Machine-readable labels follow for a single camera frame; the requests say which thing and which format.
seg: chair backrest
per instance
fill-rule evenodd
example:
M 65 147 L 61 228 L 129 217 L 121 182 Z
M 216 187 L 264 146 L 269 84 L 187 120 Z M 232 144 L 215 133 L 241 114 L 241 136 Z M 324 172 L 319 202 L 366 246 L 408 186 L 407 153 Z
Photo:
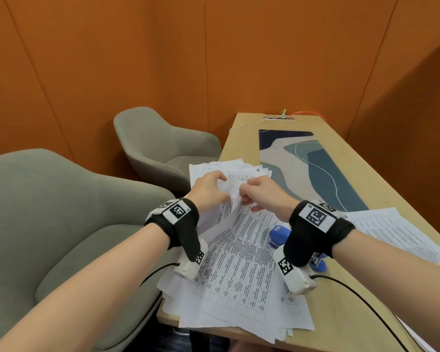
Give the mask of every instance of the chair backrest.
M 149 107 L 134 107 L 114 118 L 114 128 L 124 151 L 166 163 L 177 156 L 173 126 Z
M 50 269 L 104 226 L 97 176 L 43 149 L 0 155 L 0 304 L 5 319 L 27 313 Z

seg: desk mat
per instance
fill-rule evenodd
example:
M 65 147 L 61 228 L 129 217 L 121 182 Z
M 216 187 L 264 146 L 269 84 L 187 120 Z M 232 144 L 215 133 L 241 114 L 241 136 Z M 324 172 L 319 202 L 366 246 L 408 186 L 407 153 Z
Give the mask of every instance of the desk mat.
M 298 200 L 320 199 L 340 211 L 368 210 L 312 132 L 259 130 L 259 159 Z

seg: forearm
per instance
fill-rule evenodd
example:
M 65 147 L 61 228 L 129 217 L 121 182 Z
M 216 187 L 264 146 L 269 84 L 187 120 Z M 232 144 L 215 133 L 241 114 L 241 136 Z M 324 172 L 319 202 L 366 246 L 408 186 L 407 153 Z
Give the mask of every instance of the forearm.
M 169 246 L 149 224 L 68 279 L 1 340 L 0 351 L 90 351 Z
M 353 230 L 333 247 L 350 274 L 440 352 L 440 267 Z

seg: gray armchair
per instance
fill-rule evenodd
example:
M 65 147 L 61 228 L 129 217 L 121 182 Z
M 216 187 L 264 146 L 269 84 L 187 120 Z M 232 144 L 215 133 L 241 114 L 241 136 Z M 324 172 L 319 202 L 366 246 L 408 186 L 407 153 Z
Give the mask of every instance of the gray armchair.
M 47 150 L 1 155 L 0 337 L 170 199 L 166 189 L 94 174 Z M 167 251 L 154 269 L 176 262 L 178 255 L 176 249 Z M 139 288 L 95 351 L 121 351 L 135 337 L 161 299 L 156 288 L 161 274 Z
M 190 190 L 189 164 L 218 160 L 218 138 L 207 132 L 171 126 L 149 107 L 119 113 L 114 127 L 140 177 L 178 193 Z

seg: chair seat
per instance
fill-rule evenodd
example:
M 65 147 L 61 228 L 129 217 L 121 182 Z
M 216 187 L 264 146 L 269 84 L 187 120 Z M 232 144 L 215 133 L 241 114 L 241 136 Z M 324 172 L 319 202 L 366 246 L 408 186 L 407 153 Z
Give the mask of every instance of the chair seat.
M 186 178 L 189 178 L 189 164 L 202 164 L 210 163 L 218 160 L 216 157 L 195 157 L 195 156 L 182 156 L 175 157 L 166 162 L 166 165 L 171 165 L 182 171 Z
M 142 226 L 137 225 L 112 225 L 90 235 L 62 258 L 47 274 L 37 288 L 36 302 L 43 300 L 65 280 L 141 228 Z M 167 251 L 153 270 L 162 265 L 176 262 L 178 256 L 179 250 L 177 249 Z M 162 274 L 163 271 L 156 273 L 138 289 L 103 338 L 96 344 L 95 350 L 107 350 L 126 340 L 126 337 L 150 311 L 153 302 L 157 299 L 160 292 L 156 284 Z

